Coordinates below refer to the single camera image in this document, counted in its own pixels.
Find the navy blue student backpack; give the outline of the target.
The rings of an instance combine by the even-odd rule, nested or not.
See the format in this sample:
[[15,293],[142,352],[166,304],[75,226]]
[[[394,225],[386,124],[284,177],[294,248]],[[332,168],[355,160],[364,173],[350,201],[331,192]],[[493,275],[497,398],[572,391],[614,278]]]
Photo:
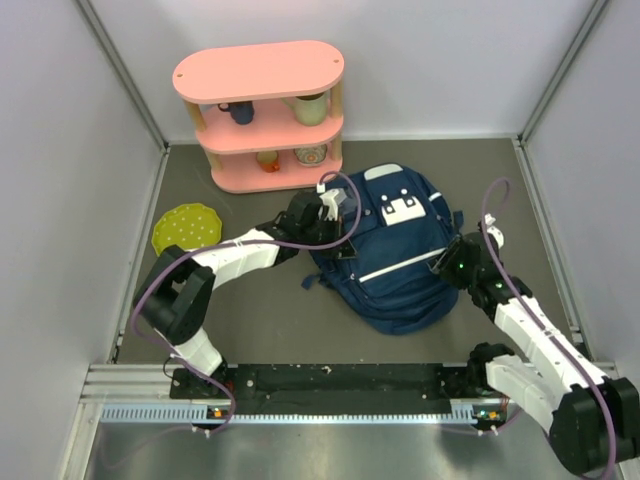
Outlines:
[[319,271],[302,286],[318,283],[337,292],[366,323],[387,335],[405,335],[446,316],[458,291],[431,268],[459,232],[464,216],[421,173],[381,164],[323,183],[346,196],[341,205],[355,255],[311,258]]

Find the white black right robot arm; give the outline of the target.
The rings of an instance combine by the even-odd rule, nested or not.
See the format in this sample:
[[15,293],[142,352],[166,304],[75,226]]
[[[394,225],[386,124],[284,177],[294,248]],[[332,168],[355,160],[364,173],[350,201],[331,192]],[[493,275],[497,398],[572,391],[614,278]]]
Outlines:
[[480,345],[466,380],[476,394],[506,395],[541,427],[566,470],[608,473],[639,456],[639,392],[613,379],[554,327],[532,291],[507,274],[490,234],[457,235],[431,255],[441,280],[469,294],[473,304],[509,336],[522,357],[499,345]]

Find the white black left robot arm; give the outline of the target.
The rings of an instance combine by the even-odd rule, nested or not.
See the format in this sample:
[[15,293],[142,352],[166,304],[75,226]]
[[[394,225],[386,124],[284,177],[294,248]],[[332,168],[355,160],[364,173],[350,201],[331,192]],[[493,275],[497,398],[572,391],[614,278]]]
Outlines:
[[286,210],[244,235],[219,244],[185,251],[164,250],[134,299],[132,320],[143,318],[169,348],[192,369],[192,384],[205,396],[226,387],[225,360],[212,345],[204,320],[215,289],[255,270],[271,268],[301,250],[334,255],[348,248],[362,202],[342,188],[324,193],[302,191]]

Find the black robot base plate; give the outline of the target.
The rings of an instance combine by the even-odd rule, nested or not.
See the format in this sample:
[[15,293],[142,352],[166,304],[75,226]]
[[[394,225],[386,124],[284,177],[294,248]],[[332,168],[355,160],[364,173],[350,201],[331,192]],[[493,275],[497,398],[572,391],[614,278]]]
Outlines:
[[501,395],[467,378],[464,366],[410,364],[239,364],[214,374],[238,415],[439,414],[471,400],[491,418]]

